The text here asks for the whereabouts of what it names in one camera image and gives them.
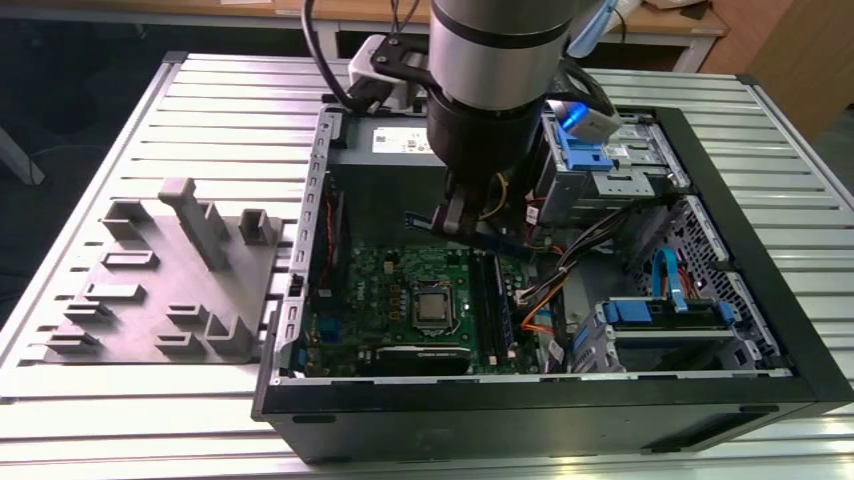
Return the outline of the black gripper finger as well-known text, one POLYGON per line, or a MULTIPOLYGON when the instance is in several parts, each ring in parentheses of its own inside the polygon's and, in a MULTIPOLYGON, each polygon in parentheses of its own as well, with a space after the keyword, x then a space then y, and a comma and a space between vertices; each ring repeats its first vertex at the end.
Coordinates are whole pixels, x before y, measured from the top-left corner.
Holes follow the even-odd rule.
POLYGON ((489 220, 498 212, 498 202, 487 202, 477 198, 469 202, 469 233, 474 234, 482 221, 489 220))
POLYGON ((438 235, 470 235, 473 232, 473 216, 467 209, 466 198, 455 194, 441 204, 434 212, 431 231, 438 235))

